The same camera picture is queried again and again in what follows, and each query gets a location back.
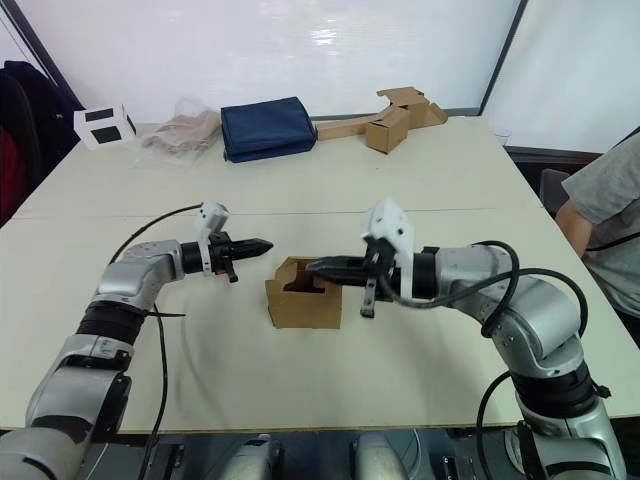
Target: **plastic bag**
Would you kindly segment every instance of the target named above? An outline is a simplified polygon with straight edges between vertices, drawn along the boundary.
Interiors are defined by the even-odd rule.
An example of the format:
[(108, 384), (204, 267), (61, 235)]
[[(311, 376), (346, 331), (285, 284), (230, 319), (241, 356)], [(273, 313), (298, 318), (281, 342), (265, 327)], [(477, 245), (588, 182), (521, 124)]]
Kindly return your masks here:
[(144, 135), (136, 167), (190, 167), (218, 138), (220, 114), (199, 100), (180, 99), (171, 120)]

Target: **flattened cardboard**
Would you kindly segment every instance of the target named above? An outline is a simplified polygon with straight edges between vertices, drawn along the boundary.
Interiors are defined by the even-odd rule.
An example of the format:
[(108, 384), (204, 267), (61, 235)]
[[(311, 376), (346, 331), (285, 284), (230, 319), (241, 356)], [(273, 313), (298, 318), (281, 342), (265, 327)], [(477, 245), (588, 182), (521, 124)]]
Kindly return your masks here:
[(424, 118), (425, 127), (433, 127), (434, 125), (442, 125), (449, 120), (449, 115), (443, 111), (437, 103), (430, 103), (427, 109), (427, 115)]
[(379, 113), (366, 117), (336, 120), (333, 122), (316, 123), (318, 140), (349, 137), (366, 133), (367, 124), (380, 120), (394, 108), (404, 108), (410, 114), (409, 128), (431, 127), (441, 125), (448, 120), (448, 116), (438, 105), (430, 103), (420, 90), (414, 87), (391, 88), (380, 90), (378, 96), (386, 96), (390, 105)]
[(316, 123), (318, 140), (331, 140), (334, 138), (350, 137), (352, 135), (362, 135), (367, 129), (367, 123), (381, 119), (391, 110), (393, 110), (393, 107), (388, 106), (381, 112), (367, 115), (366, 117)]
[(265, 281), (269, 315), (276, 328), (340, 328), (342, 287), (306, 273), (311, 260), (288, 257), (274, 279)]
[(409, 134), (411, 114), (404, 108), (394, 108), (380, 120), (367, 124), (367, 146), (383, 153), (396, 148)]
[(391, 105), (404, 108), (409, 111), (411, 117), (409, 128), (424, 127), (429, 100), (424, 98), (424, 93), (414, 87), (391, 88), (377, 92), (379, 97), (386, 96)]

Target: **white box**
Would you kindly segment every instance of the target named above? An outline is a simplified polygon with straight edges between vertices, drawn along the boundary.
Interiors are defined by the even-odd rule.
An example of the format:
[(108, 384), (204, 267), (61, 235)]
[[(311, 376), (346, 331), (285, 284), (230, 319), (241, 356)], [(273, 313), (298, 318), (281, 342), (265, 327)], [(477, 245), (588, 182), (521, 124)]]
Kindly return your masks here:
[(73, 112), (73, 129), (90, 150), (136, 138), (136, 127), (124, 105)]

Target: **gray t-shirt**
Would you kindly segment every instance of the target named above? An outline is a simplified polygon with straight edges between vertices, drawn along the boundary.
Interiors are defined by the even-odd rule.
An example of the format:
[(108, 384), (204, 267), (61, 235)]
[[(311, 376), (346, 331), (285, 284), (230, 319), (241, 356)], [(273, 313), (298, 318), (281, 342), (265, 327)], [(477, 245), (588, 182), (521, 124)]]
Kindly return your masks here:
[[(640, 232), (640, 133), (562, 182), (595, 225), (588, 248)], [(640, 318), (640, 238), (583, 257), (615, 308)]]

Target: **black square label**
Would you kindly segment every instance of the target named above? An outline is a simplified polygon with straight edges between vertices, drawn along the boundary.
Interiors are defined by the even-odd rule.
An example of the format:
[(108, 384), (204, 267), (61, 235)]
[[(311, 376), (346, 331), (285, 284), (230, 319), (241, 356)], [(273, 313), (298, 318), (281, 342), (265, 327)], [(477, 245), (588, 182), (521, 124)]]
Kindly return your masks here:
[(131, 130), (133, 130), (133, 133), (135, 133), (137, 135), (138, 132), (136, 131), (136, 127), (133, 125), (133, 122), (129, 118), (129, 115), (127, 115), (127, 122), (129, 122), (129, 126), (131, 127)]
[(103, 118), (113, 117), (113, 108), (106, 108), (104, 110), (98, 110), (97, 112), (87, 112), (84, 114), (84, 118), (87, 122), (93, 122), (95, 120), (102, 120)]
[(116, 140), (122, 140), (118, 127), (99, 128), (97, 130), (91, 130), (91, 133), (96, 137), (98, 143), (109, 143), (115, 142)]

